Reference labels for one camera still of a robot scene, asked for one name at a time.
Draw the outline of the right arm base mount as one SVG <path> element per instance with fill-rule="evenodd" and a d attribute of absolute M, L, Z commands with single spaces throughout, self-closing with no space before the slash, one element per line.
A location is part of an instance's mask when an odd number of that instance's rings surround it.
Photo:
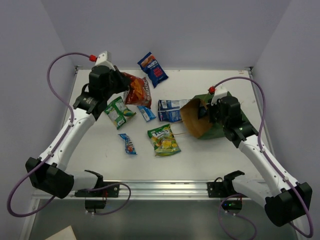
<path fill-rule="evenodd" d="M 231 186 L 229 186 L 227 181 L 223 180 L 221 177 L 216 178 L 214 181 L 207 182 L 206 186 L 208 197 L 219 198 L 221 202 L 231 195 L 238 194 Z M 222 204 L 222 208 L 225 211 L 238 214 L 243 208 L 243 199 L 239 196 L 236 197 L 236 199 L 227 199 Z"/>

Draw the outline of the red snack packet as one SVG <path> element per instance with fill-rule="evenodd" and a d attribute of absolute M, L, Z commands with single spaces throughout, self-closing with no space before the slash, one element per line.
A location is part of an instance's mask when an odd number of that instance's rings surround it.
<path fill-rule="evenodd" d="M 151 109 L 152 97 L 147 79 L 126 72 L 123 72 L 122 74 L 130 79 L 129 90 L 125 91 L 123 94 L 124 104 Z"/>

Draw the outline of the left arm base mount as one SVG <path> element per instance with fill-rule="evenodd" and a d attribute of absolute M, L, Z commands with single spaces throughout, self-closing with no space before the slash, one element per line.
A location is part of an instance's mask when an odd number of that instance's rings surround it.
<path fill-rule="evenodd" d="M 119 196 L 120 184 L 118 182 L 103 182 L 99 188 L 109 186 L 98 191 L 78 190 L 74 193 L 76 198 L 84 198 L 84 207 L 90 213 L 101 213 L 106 205 L 107 198 L 117 198 Z"/>

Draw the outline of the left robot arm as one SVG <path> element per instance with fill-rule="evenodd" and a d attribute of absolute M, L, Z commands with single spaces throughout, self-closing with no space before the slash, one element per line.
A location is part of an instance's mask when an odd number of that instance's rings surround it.
<path fill-rule="evenodd" d="M 45 152 L 26 161 L 34 188 L 60 199 L 72 191 L 87 191 L 95 197 L 103 193 L 101 174 L 92 170 L 68 173 L 66 169 L 83 136 L 107 108 L 107 101 L 112 95 L 127 91 L 130 82 L 116 66 L 96 65 L 91 69 L 89 82 L 76 98 L 69 121 Z"/>

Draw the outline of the white blue snack packet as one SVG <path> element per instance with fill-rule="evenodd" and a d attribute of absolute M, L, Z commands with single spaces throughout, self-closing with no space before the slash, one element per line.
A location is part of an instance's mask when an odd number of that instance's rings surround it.
<path fill-rule="evenodd" d="M 180 109 L 190 100 L 159 100 L 157 115 L 160 122 L 175 123 L 182 120 Z"/>

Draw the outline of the blue green chip packet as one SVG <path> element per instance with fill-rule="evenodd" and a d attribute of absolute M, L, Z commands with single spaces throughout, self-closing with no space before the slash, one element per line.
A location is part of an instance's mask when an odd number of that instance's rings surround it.
<path fill-rule="evenodd" d="M 207 109 L 204 106 L 200 106 L 198 108 L 198 112 L 197 112 L 198 119 L 200 120 L 200 119 L 206 117 L 207 115 L 208 115 Z"/>

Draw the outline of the dark blue snack packet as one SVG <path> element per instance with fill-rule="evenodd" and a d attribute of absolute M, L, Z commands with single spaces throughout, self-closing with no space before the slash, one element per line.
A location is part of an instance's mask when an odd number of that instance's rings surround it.
<path fill-rule="evenodd" d="M 137 64 L 141 70 L 147 74 L 154 88 L 156 88 L 159 83 L 169 78 L 151 52 L 148 52 L 140 61 L 137 62 Z"/>

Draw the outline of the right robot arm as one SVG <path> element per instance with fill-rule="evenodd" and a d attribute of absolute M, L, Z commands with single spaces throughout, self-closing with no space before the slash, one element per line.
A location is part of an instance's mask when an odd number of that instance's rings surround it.
<path fill-rule="evenodd" d="M 219 124 L 225 137 L 242 152 L 258 170 L 264 183 L 248 179 L 241 171 L 225 176 L 223 192 L 250 198 L 261 207 L 269 220 L 281 227 L 304 215 L 309 216 L 311 186 L 294 178 L 271 154 L 261 140 L 261 134 L 241 109 L 238 99 L 227 95 L 208 101 L 207 114 L 212 123 Z"/>

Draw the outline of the blue M&M's packet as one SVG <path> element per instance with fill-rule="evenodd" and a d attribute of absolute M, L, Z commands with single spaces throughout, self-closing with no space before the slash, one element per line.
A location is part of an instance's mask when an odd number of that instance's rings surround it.
<path fill-rule="evenodd" d="M 137 152 L 131 138 L 126 133 L 120 133 L 118 135 L 124 140 L 125 153 L 129 155 L 136 155 Z"/>

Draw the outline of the green snack packet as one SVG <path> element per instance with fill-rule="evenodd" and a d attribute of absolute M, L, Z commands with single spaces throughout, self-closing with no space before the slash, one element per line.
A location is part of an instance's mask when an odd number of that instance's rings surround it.
<path fill-rule="evenodd" d="M 104 110 L 117 130 L 132 119 L 136 112 L 130 110 L 124 103 L 123 98 L 118 96 L 112 100 Z"/>

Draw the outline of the green yellow candy packet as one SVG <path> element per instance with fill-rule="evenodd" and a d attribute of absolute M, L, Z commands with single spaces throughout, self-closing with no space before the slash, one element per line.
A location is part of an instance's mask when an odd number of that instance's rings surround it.
<path fill-rule="evenodd" d="M 155 156 L 168 157 L 181 152 L 170 124 L 150 129 L 147 135 L 152 143 Z"/>

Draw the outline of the green paper bag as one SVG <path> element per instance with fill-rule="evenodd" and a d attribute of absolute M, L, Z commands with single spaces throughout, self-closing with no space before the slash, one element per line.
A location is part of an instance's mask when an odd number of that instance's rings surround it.
<path fill-rule="evenodd" d="M 227 138 L 235 145 L 246 141 L 248 137 L 258 135 L 241 109 L 239 100 L 227 92 L 220 100 L 221 124 L 209 122 L 209 116 L 198 119 L 198 108 L 207 104 L 210 94 L 196 95 L 180 109 L 181 122 L 187 132 L 199 140 Z"/>

